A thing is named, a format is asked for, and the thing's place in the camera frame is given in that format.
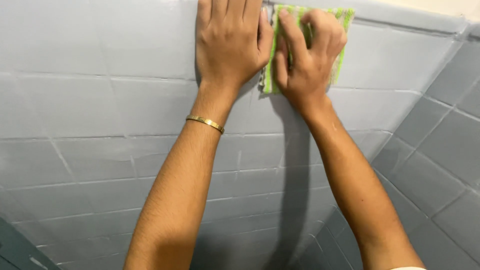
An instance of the tile wall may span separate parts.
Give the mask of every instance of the tile wall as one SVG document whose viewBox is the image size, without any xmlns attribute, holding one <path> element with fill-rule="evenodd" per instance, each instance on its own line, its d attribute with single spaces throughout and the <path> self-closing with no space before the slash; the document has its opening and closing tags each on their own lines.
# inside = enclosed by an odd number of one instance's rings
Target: tile wall
<svg viewBox="0 0 480 270">
<path fill-rule="evenodd" d="M 455 56 L 372 163 L 427 269 L 480 270 L 479 29 L 470 25 L 459 37 Z M 325 224 L 298 263 L 362 269 L 342 214 Z"/>
</svg>

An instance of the right hand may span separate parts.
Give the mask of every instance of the right hand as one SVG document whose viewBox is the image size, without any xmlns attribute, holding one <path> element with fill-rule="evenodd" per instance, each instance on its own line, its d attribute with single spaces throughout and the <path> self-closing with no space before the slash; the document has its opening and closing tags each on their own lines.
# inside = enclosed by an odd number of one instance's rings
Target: right hand
<svg viewBox="0 0 480 270">
<path fill-rule="evenodd" d="M 306 116 L 329 102 L 325 90 L 335 59 L 347 43 L 347 34 L 335 16 L 319 9 L 312 10 L 301 19 L 303 24 L 310 23 L 313 28 L 312 47 L 307 49 L 295 19 L 286 10 L 280 11 L 279 18 L 285 38 L 279 36 L 277 39 L 276 81 L 290 103 Z M 289 50 L 293 57 L 290 67 Z"/>
</svg>

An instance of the green striped cloth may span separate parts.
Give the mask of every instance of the green striped cloth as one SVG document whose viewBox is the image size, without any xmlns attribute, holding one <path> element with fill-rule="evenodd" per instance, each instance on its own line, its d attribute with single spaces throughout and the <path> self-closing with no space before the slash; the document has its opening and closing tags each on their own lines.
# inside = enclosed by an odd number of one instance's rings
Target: green striped cloth
<svg viewBox="0 0 480 270">
<path fill-rule="evenodd" d="M 303 35 L 305 36 L 305 40 L 307 42 L 307 46 L 310 46 L 311 40 L 312 40 L 312 30 L 310 28 L 310 25 L 302 25 L 300 23 L 300 18 L 311 8 L 306 8 L 306 7 L 298 7 L 298 6 L 293 6 L 293 5 L 274 5 L 274 13 L 273 13 L 273 18 L 272 18 L 272 27 L 273 30 L 275 31 L 274 35 L 274 42 L 272 46 L 272 51 L 270 52 L 270 61 L 268 62 L 267 66 L 264 67 L 262 71 L 262 77 L 260 79 L 260 85 L 263 86 L 263 92 L 266 94 L 279 94 L 280 89 L 278 89 L 278 86 L 275 83 L 274 77 L 273 77 L 273 57 L 275 55 L 275 50 L 276 50 L 276 39 L 279 33 L 282 31 L 280 27 L 280 22 L 278 21 L 278 13 L 280 10 L 286 9 L 290 14 L 292 14 L 296 19 L 297 19 L 297 24 L 300 26 L 300 28 L 303 31 Z M 350 27 L 350 24 L 353 20 L 353 17 L 355 16 L 355 11 L 353 9 L 342 9 L 342 8 L 335 8 L 335 9 L 324 9 L 323 11 L 334 14 L 335 17 L 338 19 L 338 22 L 343 25 L 343 28 L 345 29 L 345 32 L 348 32 L 348 28 Z M 338 74 L 340 72 L 340 68 L 342 67 L 342 61 L 343 61 L 343 55 L 344 55 L 344 50 L 339 54 L 337 59 L 335 60 L 335 63 L 332 67 L 332 73 L 330 75 L 330 84 L 335 84 L 338 78 Z"/>
</svg>

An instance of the left hand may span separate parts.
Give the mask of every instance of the left hand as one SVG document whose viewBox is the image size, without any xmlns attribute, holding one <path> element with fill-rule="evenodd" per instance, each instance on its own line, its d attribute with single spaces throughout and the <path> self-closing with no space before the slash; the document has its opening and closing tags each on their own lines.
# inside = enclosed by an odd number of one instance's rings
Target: left hand
<svg viewBox="0 0 480 270">
<path fill-rule="evenodd" d="M 273 29 L 262 0 L 199 0 L 197 66 L 203 94 L 233 103 L 270 58 Z"/>
</svg>

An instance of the hand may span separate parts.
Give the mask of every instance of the hand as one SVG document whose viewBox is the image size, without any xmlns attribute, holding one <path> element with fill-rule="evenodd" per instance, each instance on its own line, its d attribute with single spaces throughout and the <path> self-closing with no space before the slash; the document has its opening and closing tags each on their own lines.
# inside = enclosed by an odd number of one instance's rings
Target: hand
<svg viewBox="0 0 480 270">
<path fill-rule="evenodd" d="M 286 11 L 279 14 L 285 30 L 285 39 L 279 37 L 275 53 L 275 73 L 279 88 L 290 103 L 303 115 L 329 103 L 325 89 L 330 71 L 347 43 L 345 30 L 335 16 L 321 10 L 306 13 L 301 22 L 313 28 L 312 47 L 307 49 L 302 31 L 295 19 Z M 288 66 L 288 49 L 293 61 Z"/>
<path fill-rule="evenodd" d="M 273 43 L 262 0 L 199 0 L 197 66 L 209 95 L 235 100 L 240 87 L 267 63 Z"/>
</svg>

